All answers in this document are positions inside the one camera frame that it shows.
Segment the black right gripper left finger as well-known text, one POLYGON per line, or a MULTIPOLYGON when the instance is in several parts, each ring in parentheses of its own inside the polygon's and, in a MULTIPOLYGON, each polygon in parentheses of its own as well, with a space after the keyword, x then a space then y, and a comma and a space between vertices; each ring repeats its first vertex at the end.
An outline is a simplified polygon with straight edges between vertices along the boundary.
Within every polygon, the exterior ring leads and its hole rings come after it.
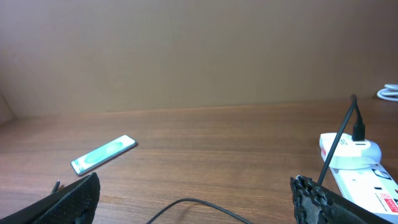
POLYGON ((92 224, 100 199, 97 173, 1 219, 1 224, 92 224))

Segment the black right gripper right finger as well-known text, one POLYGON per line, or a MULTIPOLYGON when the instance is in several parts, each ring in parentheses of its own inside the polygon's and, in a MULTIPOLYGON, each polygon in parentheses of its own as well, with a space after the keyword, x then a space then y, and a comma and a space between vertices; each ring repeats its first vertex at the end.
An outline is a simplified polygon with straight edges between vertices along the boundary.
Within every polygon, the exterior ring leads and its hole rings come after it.
POLYGON ((290 179, 294 217, 298 224, 389 224, 311 178, 298 175, 290 179))

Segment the smartphone with teal screen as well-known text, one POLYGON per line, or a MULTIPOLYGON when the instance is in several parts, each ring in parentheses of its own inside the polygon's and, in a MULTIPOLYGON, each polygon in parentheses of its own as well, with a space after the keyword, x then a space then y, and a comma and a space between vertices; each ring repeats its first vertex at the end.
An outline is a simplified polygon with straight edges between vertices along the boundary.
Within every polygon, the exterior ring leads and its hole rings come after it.
POLYGON ((123 135, 77 159, 72 160, 70 164, 76 175, 82 176, 136 146, 137 141, 135 139, 128 135, 123 135))

